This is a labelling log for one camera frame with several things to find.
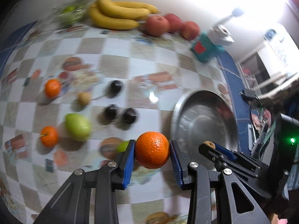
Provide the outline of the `orange tangerine with stem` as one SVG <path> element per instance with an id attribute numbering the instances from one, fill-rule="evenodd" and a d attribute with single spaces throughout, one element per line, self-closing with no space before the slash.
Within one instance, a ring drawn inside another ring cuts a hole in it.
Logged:
<path id="1" fill-rule="evenodd" d="M 48 148 L 53 148 L 58 143 L 58 131 L 55 127 L 46 126 L 40 132 L 41 143 Z"/>

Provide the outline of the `small green lime fruit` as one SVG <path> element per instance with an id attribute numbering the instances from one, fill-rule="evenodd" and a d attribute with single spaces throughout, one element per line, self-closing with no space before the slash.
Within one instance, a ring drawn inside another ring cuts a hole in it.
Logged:
<path id="1" fill-rule="evenodd" d="M 121 152 L 125 152 L 127 147 L 128 147 L 129 141 L 124 141 L 121 142 L 118 146 L 117 146 L 117 153 L 121 153 Z"/>

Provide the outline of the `large green mango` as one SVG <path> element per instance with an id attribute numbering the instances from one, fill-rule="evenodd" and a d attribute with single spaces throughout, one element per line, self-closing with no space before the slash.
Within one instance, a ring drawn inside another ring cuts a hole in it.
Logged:
<path id="1" fill-rule="evenodd" d="M 86 142 L 92 132 L 90 121 L 76 113 L 69 113 L 65 116 L 65 128 L 70 137 L 77 142 Z"/>

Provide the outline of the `orange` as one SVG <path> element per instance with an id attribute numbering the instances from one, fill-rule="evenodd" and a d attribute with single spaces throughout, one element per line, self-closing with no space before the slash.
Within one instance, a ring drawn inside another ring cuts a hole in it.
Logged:
<path id="1" fill-rule="evenodd" d="M 135 143 L 135 159 L 145 168 L 158 169 L 168 161 L 169 156 L 169 142 L 162 133 L 145 132 Z"/>

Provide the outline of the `dark plum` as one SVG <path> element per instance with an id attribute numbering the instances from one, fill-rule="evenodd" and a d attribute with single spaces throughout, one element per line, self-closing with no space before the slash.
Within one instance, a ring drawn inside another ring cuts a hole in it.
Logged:
<path id="1" fill-rule="evenodd" d="M 110 83 L 110 93 L 117 95 L 123 87 L 123 83 L 119 80 L 114 80 Z"/>
<path id="2" fill-rule="evenodd" d="M 115 104 L 107 106 L 104 110 L 104 116 L 108 120 L 114 120 L 118 113 L 118 107 Z"/>
<path id="3" fill-rule="evenodd" d="M 133 108 L 127 108 L 122 117 L 122 121 L 125 124 L 133 124 L 137 119 L 137 112 Z"/>

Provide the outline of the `small brown longan fruit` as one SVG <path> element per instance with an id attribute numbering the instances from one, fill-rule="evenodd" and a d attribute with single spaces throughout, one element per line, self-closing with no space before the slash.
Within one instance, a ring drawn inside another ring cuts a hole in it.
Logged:
<path id="1" fill-rule="evenodd" d="M 91 101 L 91 93 L 88 91 L 78 93 L 77 100 L 81 106 L 87 106 Z"/>

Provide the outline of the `round steel bowl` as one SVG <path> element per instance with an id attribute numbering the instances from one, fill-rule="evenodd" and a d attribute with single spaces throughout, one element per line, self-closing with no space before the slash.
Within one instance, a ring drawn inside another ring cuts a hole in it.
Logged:
<path id="1" fill-rule="evenodd" d="M 207 90 L 185 92 L 177 101 L 171 118 L 170 140 L 193 161 L 214 170 L 214 164 L 198 151 L 205 141 L 238 151 L 238 130 L 235 116 L 226 102 Z"/>

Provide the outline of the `black power adapter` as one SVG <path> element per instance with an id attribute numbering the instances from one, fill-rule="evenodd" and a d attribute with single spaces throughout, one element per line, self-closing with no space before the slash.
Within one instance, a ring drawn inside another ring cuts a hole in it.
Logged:
<path id="1" fill-rule="evenodd" d="M 244 89 L 240 93 L 241 98 L 246 102 L 252 102 L 258 100 L 258 96 L 255 94 L 255 91 Z"/>

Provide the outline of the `checkered patterned tablecloth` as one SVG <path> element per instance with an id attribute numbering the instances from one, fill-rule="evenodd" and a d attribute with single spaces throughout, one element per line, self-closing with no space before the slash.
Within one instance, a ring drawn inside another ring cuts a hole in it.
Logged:
<path id="1" fill-rule="evenodd" d="M 47 98 L 45 84 L 60 81 L 58 97 Z M 122 90 L 110 93 L 119 80 Z M 247 147 L 249 107 L 239 92 L 243 84 L 228 53 L 208 63 L 196 60 L 190 43 L 176 34 L 151 38 L 140 31 L 84 27 L 73 32 L 41 31 L 28 24 L 1 48 L 1 198 L 22 223 L 33 223 L 47 202 L 77 169 L 100 168 L 117 144 L 146 131 L 170 135 L 173 109 L 190 90 L 219 94 L 235 114 L 241 149 Z M 88 91 L 87 106 L 78 93 Z M 104 116 L 115 104 L 114 120 Z M 137 112 L 133 124 L 122 121 L 127 108 Z M 74 141 L 65 116 L 81 114 L 91 125 L 86 142 Z M 40 132 L 58 131 L 58 143 L 45 147 Z"/>

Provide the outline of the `teal toy box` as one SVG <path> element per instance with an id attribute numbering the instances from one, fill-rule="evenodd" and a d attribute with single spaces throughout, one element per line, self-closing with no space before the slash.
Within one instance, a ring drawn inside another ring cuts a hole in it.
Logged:
<path id="1" fill-rule="evenodd" d="M 206 33 L 203 32 L 191 46 L 191 51 L 197 60 L 208 62 L 218 53 L 223 53 L 225 49 L 223 46 L 213 44 Z"/>

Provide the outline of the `red apple right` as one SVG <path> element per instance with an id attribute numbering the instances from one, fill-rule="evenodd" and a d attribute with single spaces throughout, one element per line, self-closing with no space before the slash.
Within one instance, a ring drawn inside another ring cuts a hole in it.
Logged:
<path id="1" fill-rule="evenodd" d="M 191 41 L 200 33 L 200 27 L 193 21 L 184 22 L 180 31 L 180 36 L 183 39 Z"/>

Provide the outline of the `red apple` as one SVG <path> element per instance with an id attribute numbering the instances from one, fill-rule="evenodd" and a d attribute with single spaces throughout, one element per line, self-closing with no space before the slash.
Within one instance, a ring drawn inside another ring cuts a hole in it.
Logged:
<path id="1" fill-rule="evenodd" d="M 200 27 L 193 21 L 184 22 L 180 31 L 180 36 L 183 39 L 191 41 L 200 33 Z"/>
<path id="2" fill-rule="evenodd" d="M 166 14 L 164 16 L 165 19 L 169 22 L 169 33 L 180 32 L 182 28 L 182 20 L 175 14 Z"/>
<path id="3" fill-rule="evenodd" d="M 151 16 L 145 22 L 145 31 L 151 36 L 159 37 L 166 33 L 169 28 L 169 21 L 162 16 Z"/>

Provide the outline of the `red apple middle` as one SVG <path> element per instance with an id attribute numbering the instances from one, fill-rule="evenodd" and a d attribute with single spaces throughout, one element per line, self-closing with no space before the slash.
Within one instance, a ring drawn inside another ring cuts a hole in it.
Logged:
<path id="1" fill-rule="evenodd" d="M 182 28 L 182 20 L 175 14 L 166 14 L 164 16 L 165 19 L 169 22 L 169 33 L 180 32 Z"/>

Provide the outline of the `red apple front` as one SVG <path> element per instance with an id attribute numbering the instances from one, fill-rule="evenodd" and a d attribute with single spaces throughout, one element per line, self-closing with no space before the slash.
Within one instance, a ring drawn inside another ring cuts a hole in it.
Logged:
<path id="1" fill-rule="evenodd" d="M 145 31 L 151 36 L 159 37 L 166 33 L 169 28 L 169 21 L 162 16 L 151 16 L 145 22 Z"/>

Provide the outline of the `clear box of green fruit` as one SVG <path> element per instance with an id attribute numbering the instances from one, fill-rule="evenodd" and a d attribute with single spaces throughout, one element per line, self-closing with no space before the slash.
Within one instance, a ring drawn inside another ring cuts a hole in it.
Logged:
<path id="1" fill-rule="evenodd" d="M 86 17 L 87 9 L 94 0 L 73 0 L 53 8 L 53 21 L 67 28 Z"/>

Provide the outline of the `yellow banana bunch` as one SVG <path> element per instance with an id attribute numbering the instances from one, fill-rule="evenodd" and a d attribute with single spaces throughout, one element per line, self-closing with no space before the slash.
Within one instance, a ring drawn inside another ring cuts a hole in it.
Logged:
<path id="1" fill-rule="evenodd" d="M 156 6 L 131 2 L 97 0 L 88 9 L 93 25 L 110 30 L 132 30 L 150 14 L 159 14 Z"/>

